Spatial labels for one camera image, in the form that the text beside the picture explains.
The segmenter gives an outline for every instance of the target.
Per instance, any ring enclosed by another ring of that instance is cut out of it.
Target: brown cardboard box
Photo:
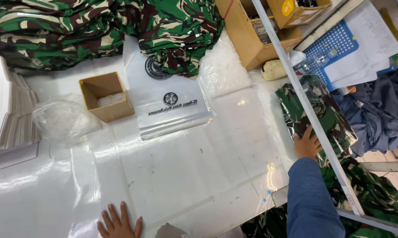
[[[81,94],[87,110],[104,122],[111,122],[134,114],[117,72],[80,79]],[[98,99],[116,93],[123,93],[125,100],[105,107],[99,107]]]
[[[271,16],[266,1],[261,0],[261,2],[269,15],[268,18],[274,18]],[[230,0],[216,0],[216,4],[219,13],[224,16]],[[264,45],[259,40],[252,22],[260,21],[260,19],[249,19],[255,15],[257,12],[251,0],[234,0],[225,19],[228,35],[240,56],[240,61],[248,71],[262,67],[269,60],[279,58],[272,43]],[[297,27],[287,28],[279,30],[278,37],[281,45],[288,52],[302,39],[302,33]]]
[[[297,0],[267,0],[280,29],[311,24],[318,15],[331,6],[331,0],[317,0],[318,7],[299,6]]]

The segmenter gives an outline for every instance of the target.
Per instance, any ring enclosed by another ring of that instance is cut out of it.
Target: red string
[[[233,2],[234,2],[234,0],[231,0],[231,1],[230,1],[230,5],[228,5],[227,12],[226,12],[226,14],[224,15],[224,20],[225,20],[225,18],[227,17],[228,11],[230,10],[231,5],[233,4]]]

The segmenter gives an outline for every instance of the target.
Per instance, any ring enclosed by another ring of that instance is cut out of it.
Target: blue sleeve
[[[287,237],[344,238],[344,227],[318,163],[301,158],[290,168],[289,177]]]

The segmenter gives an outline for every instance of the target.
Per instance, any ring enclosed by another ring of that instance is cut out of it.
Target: plastic bottle
[[[337,56],[337,50],[332,48],[327,52],[317,53],[295,65],[293,69],[297,75],[311,74],[315,70],[324,67],[331,58]]]

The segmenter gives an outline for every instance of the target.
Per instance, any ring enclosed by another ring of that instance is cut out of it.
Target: human hand
[[[125,202],[121,202],[121,221],[118,214],[114,208],[114,205],[108,205],[109,213],[111,214],[111,219],[109,219],[108,212],[104,210],[102,212],[102,218],[105,222],[106,229],[103,227],[100,221],[97,222],[97,228],[100,235],[103,238],[140,238],[140,233],[142,232],[143,219],[139,217],[136,222],[136,227],[131,229],[130,222],[128,221],[127,207]]]
[[[299,159],[308,157],[317,161],[315,156],[317,156],[318,152],[322,150],[323,147],[321,146],[321,143],[318,140],[316,134],[312,138],[309,138],[311,136],[311,132],[312,125],[308,126],[305,133],[303,134],[302,139],[299,138],[298,134],[294,134],[293,137],[295,139],[295,153],[297,154]]]

